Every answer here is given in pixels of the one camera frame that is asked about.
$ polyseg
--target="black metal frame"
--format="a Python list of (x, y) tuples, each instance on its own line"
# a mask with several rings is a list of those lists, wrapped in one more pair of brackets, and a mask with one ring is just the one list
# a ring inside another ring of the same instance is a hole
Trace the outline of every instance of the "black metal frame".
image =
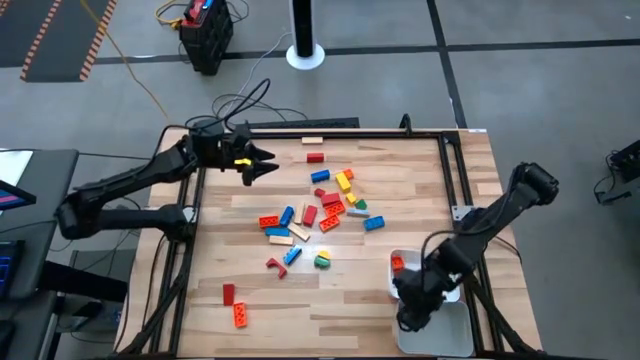
[[(438, 142), (438, 149), (440, 152), (440, 161), (442, 163), (443, 176), (445, 179), (445, 190), (447, 193), (447, 199), (449, 202), (449, 209), (451, 206), (457, 205), (456, 193), (453, 183), (453, 175), (451, 172), (451, 167), (449, 163), (449, 155), (447, 153), (447, 146), (451, 146), (454, 150), (457, 170), (460, 176), (460, 183), (462, 185), (463, 198), (466, 205), (473, 205), (473, 199), (471, 196), (469, 180), (467, 177), (467, 171), (464, 164), (464, 155), (462, 154), (462, 147), (460, 143), (460, 136), (458, 131), (424, 131), (424, 130), (415, 130), (411, 127), (411, 119), (408, 115), (403, 117), (403, 121), (401, 123), (401, 128), (405, 129), (405, 131), (398, 130), (384, 130), (384, 131), (309, 131), (309, 130), (288, 130), (288, 131), (269, 131), (269, 132), (261, 132), (256, 131), (252, 133), (252, 139), (300, 139), (305, 136), (321, 136), (324, 139), (433, 139)], [(202, 169), (198, 172), (197, 181), (196, 181), (196, 189), (195, 189), (195, 197), (194, 197), (194, 209), (196, 212), (200, 210), (200, 204), (202, 201), (202, 196), (204, 193), (204, 179), (205, 179), (205, 170)], [(185, 204), (186, 194), (188, 190), (188, 180), (182, 181), (180, 185), (180, 191), (178, 193), (178, 202), (181, 205)], [(187, 261), (188, 268), (191, 266), (191, 260), (193, 256), (193, 245), (194, 242), (191, 242), (191, 245), (187, 243), (186, 249), (183, 255), (183, 261)], [(165, 260), (165, 267), (162, 275), (162, 283), (160, 288), (159, 299), (163, 298), (170, 286), (171, 279), (173, 278), (173, 269), (175, 266), (175, 260), (177, 255), (178, 245), (171, 243), (169, 245), (167, 258)], [(491, 292), (491, 286), (489, 283), (489, 276), (486, 268), (486, 262), (483, 258), (480, 266), (480, 283), (481, 287), (486, 292), (487, 296), (493, 300), (493, 295)], [(185, 287), (180, 291), (177, 300), (175, 313), (173, 317), (173, 324), (171, 329), (171, 336), (169, 338), (169, 353), (177, 355), (178, 343), (180, 338), (180, 331), (182, 328), (182, 318), (184, 314), (184, 305), (186, 301), (186, 287), (188, 284), (188, 278), (185, 282)], [(475, 299), (473, 294), (470, 291), (465, 291), (465, 300), (470, 310), (470, 318), (471, 318), (471, 330), (474, 339), (474, 349), (476, 353), (484, 351), (484, 341), (482, 338), (482, 332), (480, 330), (480, 319), (478, 317), (478, 311), (475, 303)], [(492, 319), (488, 319), (490, 327), (491, 327), (491, 337), (494, 344), (494, 349), (502, 349), (502, 341), (501, 336), (497, 330), (497, 327), (492, 321)], [(158, 326), (153, 333), (151, 345), (149, 348), (149, 352), (157, 353), (158, 347), (160, 344), (160, 336), (162, 329), (162, 323)]]

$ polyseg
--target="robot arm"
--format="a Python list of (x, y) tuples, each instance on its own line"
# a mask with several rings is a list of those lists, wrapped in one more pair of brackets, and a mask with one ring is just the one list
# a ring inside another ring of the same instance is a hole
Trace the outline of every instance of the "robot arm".
[(219, 121), (196, 123), (188, 135), (155, 155), (146, 165), (85, 184), (69, 194), (56, 211), (62, 235), (75, 240), (101, 230), (153, 227), (173, 240), (186, 240), (189, 219), (177, 204), (157, 210), (106, 210), (103, 207), (109, 201), (153, 184), (186, 179), (199, 167), (235, 169), (242, 173), (244, 185), (251, 186), (253, 180), (276, 170), (278, 165), (263, 162), (275, 156), (257, 148), (249, 138), (246, 127), (238, 127), (226, 138)]
[(473, 275), (489, 241), (524, 210), (551, 203), (557, 193), (558, 181), (543, 168), (535, 163), (518, 165), (502, 197), (486, 209), (467, 214), (453, 236), (426, 258), (423, 254), (421, 270), (405, 269), (395, 276), (393, 284), (401, 300), (396, 315), (400, 329), (425, 327), (431, 313), (443, 303), (442, 292), (452, 291)]

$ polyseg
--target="wooden tabletop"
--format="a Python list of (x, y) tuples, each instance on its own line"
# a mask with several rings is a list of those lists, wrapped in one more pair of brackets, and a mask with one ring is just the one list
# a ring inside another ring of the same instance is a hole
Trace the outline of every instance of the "wooden tabletop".
[[(183, 134), (169, 131), (162, 148)], [(474, 202), (487, 206), (502, 193), (489, 137), (466, 130), (460, 131), (460, 137)], [(178, 356), (403, 355), (392, 334), (396, 305), (388, 294), (388, 261), (393, 249), (418, 249), (430, 232), (451, 228), (437, 142), (344, 139), (304, 146), (299, 139), (254, 142), (276, 154), (273, 162), (280, 164), (279, 170), (259, 178), (252, 187), (242, 186), (236, 172), (207, 171)], [(324, 152), (326, 160), (307, 164), (307, 152)], [(453, 155), (450, 159), (457, 179)], [(346, 168), (355, 174), (353, 193), (366, 200), (372, 216), (384, 216), (383, 229), (365, 233), (361, 219), (343, 215), (338, 228), (324, 234), (319, 230), (324, 214), (313, 191), (317, 187), (339, 190), (333, 177), (313, 185), (309, 175)], [(149, 205), (175, 203), (178, 188), (179, 184), (153, 186)], [(456, 188), (461, 197), (458, 181)], [(318, 206), (319, 214), (311, 239), (304, 243), (296, 238), (302, 255), (280, 280), (265, 262), (271, 257), (280, 261), (288, 248), (268, 243), (258, 217), (280, 215), (285, 206), (300, 202)], [(515, 245), (511, 230), (500, 235)], [(157, 230), (144, 230), (140, 237), (131, 274), (131, 314), (120, 348), (142, 325), (160, 237)], [(438, 243), (431, 241), (428, 249)], [(155, 270), (151, 309), (156, 305), (166, 248)], [(327, 270), (313, 266), (320, 250), (330, 253)], [(485, 256), (498, 308), (528, 344), (540, 348), (517, 257), (496, 241)], [(235, 301), (247, 304), (246, 328), (235, 328), (231, 307), (222, 305), (224, 283), (235, 284)], [(484, 343), (490, 348), (486, 315), (480, 312), (480, 316)], [(167, 348), (170, 323), (165, 321), (161, 349)]]

